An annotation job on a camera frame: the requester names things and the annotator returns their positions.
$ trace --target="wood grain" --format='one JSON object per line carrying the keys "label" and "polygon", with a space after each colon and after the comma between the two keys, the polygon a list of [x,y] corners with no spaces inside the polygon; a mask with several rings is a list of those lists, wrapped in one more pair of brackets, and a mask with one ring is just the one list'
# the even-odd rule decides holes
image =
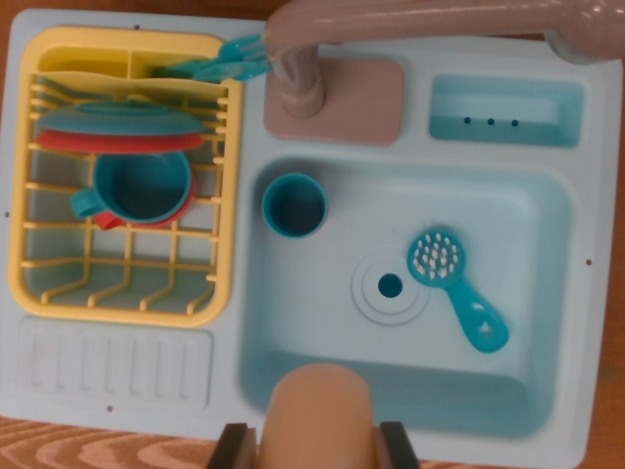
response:
{"label": "wood grain", "polygon": [[[6,62],[13,17],[26,8],[266,20],[287,0],[0,0],[0,51]],[[4,66],[0,70],[4,89]],[[625,116],[622,120],[625,135]],[[612,246],[604,342],[590,444],[582,469],[625,467],[625,148]],[[0,469],[204,469],[215,442],[91,430],[0,417]],[[424,469],[483,469],[427,462]]]}

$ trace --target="beige cylinder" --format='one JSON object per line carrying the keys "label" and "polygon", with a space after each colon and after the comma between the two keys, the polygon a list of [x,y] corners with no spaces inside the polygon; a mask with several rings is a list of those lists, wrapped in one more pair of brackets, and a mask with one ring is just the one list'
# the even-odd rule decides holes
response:
{"label": "beige cylinder", "polygon": [[375,469],[369,387],[334,364],[303,366],[271,395],[257,469]]}

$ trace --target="sink drain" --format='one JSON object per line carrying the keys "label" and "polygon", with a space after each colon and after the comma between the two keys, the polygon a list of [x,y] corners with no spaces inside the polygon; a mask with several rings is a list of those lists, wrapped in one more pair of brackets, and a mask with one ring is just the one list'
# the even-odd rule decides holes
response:
{"label": "sink drain", "polygon": [[416,318],[428,304],[430,288],[412,278],[406,254],[402,247],[384,247],[368,254],[355,268],[354,302],[378,324],[404,324]]}

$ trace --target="faucet base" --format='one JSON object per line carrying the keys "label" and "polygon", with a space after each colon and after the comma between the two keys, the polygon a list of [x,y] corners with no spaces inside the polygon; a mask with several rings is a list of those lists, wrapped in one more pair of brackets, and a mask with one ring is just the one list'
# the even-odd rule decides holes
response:
{"label": "faucet base", "polygon": [[319,58],[325,104],[315,116],[290,114],[274,72],[267,76],[265,128],[281,139],[388,146],[399,137],[404,73],[392,61]]}

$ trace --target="teal plate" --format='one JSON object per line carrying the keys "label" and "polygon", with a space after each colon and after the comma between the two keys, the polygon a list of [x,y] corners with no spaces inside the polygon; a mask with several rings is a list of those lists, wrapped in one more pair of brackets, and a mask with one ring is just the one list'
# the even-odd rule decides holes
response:
{"label": "teal plate", "polygon": [[41,129],[98,135],[176,135],[203,132],[201,120],[152,103],[98,102],[59,107],[38,120]]}

